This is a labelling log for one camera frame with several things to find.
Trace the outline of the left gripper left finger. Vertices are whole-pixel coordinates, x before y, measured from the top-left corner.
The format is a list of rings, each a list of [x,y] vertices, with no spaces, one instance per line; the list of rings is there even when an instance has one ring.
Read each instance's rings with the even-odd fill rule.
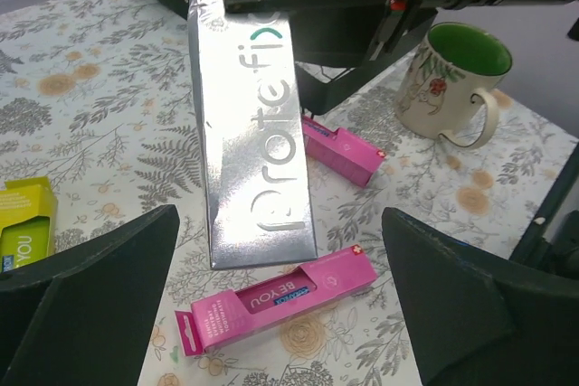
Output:
[[[174,205],[1,276],[3,385],[135,385],[174,255]]]

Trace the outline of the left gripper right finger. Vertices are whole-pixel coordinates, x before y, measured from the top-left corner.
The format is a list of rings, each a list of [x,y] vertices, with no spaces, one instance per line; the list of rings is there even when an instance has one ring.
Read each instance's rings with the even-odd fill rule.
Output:
[[[424,385],[576,385],[578,283],[503,259],[399,209],[382,214]]]

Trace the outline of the pink toothpaste box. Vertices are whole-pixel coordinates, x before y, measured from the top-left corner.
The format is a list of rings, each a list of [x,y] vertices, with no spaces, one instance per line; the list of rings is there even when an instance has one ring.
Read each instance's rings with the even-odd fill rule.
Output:
[[[240,341],[350,296],[376,279],[370,259],[354,245],[290,273],[194,301],[189,310],[175,312],[184,355]]]
[[[385,158],[385,152],[345,128],[334,131],[302,117],[306,154],[352,184],[365,188]]]

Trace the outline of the silver toothpaste box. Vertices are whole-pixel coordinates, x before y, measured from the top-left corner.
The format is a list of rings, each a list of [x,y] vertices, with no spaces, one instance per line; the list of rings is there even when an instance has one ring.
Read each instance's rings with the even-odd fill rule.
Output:
[[[288,17],[190,0],[187,25],[211,267],[315,259]]]

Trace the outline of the yellow toothpaste box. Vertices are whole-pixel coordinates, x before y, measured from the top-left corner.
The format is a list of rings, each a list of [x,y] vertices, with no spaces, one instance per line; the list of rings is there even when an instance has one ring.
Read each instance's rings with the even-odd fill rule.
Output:
[[[1,272],[54,253],[58,200],[47,177],[5,182],[1,191]]]

